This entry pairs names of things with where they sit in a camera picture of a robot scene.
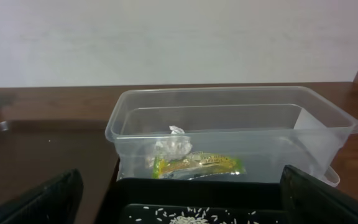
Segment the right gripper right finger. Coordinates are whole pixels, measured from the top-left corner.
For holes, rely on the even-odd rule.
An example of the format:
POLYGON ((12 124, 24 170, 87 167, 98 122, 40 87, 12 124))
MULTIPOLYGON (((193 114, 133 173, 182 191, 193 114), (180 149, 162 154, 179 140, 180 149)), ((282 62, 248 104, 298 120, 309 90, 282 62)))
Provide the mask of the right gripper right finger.
POLYGON ((358 224, 356 199, 296 167, 284 167, 280 190, 289 223, 358 224))

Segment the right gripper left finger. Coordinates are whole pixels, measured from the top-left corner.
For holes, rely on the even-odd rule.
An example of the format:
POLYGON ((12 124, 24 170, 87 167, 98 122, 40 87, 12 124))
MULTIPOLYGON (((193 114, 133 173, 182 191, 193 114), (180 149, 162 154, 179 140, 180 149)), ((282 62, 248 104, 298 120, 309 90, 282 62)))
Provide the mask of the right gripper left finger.
POLYGON ((0 224, 74 223, 83 188, 79 170, 66 170, 0 205, 0 224))

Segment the black waste tray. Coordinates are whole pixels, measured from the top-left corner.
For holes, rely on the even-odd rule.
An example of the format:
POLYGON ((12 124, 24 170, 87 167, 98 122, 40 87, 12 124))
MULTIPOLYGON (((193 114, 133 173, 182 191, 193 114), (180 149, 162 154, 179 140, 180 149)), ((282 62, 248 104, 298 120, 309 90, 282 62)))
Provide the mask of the black waste tray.
POLYGON ((112 184, 96 223, 172 223, 204 218, 207 223, 291 223, 279 179, 282 166, 245 159, 245 173, 194 180, 121 179, 112 184))

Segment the clear plastic waste bin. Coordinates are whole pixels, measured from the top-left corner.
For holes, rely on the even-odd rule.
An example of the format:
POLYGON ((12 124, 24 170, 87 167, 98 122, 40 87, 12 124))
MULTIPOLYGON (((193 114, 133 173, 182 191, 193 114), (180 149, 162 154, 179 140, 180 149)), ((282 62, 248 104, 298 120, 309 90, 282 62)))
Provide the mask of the clear plastic waste bin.
POLYGON ((358 120, 301 86, 177 88, 123 93, 106 126, 120 158, 119 178, 152 178, 150 147, 185 131, 192 152, 239 159, 261 158, 273 167, 294 166, 336 186, 331 163, 358 120))

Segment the dark brown serving tray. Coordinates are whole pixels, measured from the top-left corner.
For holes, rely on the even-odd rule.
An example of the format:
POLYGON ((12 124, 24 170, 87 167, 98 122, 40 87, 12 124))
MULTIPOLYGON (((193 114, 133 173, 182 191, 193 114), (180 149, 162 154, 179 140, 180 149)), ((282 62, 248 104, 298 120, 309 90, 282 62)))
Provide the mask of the dark brown serving tray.
POLYGON ((0 205, 41 183, 78 169, 83 196, 76 223, 93 223, 117 162, 105 121, 44 120, 0 123, 0 205))

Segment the spilled rice pile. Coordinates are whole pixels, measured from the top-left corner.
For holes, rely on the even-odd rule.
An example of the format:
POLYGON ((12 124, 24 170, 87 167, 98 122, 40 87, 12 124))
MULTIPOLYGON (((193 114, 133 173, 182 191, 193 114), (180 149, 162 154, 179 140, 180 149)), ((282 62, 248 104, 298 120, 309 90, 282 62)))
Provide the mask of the spilled rice pile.
POLYGON ((131 205, 126 218, 132 223, 168 224, 264 224, 285 223, 285 217, 276 212, 240 211, 213 207, 163 207, 131 205))

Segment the yellow green wrapper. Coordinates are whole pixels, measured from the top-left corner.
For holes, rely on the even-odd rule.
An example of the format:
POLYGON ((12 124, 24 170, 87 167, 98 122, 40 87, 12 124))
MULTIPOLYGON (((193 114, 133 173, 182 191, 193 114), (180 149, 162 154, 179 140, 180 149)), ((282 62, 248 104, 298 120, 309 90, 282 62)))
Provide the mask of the yellow green wrapper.
POLYGON ((245 173, 246 169, 239 159, 198 151, 184 155, 179 159, 156 157, 152 178, 191 180, 212 175, 239 175, 245 173))

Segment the crumpled white paper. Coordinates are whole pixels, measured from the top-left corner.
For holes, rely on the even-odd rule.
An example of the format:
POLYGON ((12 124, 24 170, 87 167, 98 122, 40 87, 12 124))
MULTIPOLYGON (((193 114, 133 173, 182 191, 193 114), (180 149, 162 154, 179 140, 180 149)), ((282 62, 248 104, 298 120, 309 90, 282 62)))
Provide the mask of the crumpled white paper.
POLYGON ((153 167, 156 157, 180 159, 191 152, 193 145, 190 137, 185 136, 185 131, 177 126, 169 126, 169 129, 169 138, 159 139, 150 147, 150 153, 145 158, 146 167, 153 167))

